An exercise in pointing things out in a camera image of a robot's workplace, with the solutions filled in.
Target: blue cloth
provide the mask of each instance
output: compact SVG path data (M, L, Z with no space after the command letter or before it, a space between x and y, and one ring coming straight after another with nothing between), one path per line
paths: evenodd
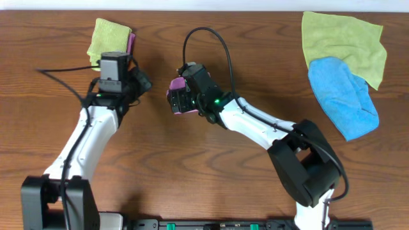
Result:
M311 61L308 78L315 97L346 141L361 137L379 125L366 81L351 73L336 57Z

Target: purple object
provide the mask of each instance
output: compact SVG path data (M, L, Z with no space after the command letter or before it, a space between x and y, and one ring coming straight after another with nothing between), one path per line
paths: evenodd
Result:
M132 46L134 44L134 40L135 40L136 35L133 33L129 34L129 38L128 38L128 48L127 48L127 53L130 54L132 51Z
M171 81L171 85L169 86L169 89L181 89L186 87L186 82L183 77L177 77Z

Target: white backdrop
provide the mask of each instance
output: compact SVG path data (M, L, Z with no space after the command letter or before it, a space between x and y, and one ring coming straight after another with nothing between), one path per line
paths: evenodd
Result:
M0 0L0 9L409 12L409 0Z

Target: yellow cloth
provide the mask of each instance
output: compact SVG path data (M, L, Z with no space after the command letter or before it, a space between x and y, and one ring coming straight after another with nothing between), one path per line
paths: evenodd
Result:
M91 64L97 65L96 61L101 59L101 53L103 52L126 52L130 33L131 29L127 26L109 22L105 19L96 19L91 45L87 51Z
M354 17L304 12L302 48L305 61L336 57L351 72L378 90L387 53L380 43L382 26Z

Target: wooden surface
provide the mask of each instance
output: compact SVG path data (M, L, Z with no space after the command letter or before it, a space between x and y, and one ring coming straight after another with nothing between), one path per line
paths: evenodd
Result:
M351 190L345 200L331 204L330 214L371 219L376 229L409 228L409 14L346 15L384 25L382 43L388 52L380 89L370 90L380 126L350 142L311 91L302 13L0 11L1 229L22 229L21 183L54 161L79 115L77 99L34 69L88 65L97 17L136 31L134 55L154 83L100 159L92 182L99 210L163 219L294 216L295 203L265 150L197 114L170 111L165 93L181 66L185 35L210 26L230 49L242 96L278 118L314 121L335 149ZM225 54L215 37L196 33L187 59L204 63L229 89ZM81 93L97 76L92 70L58 74Z

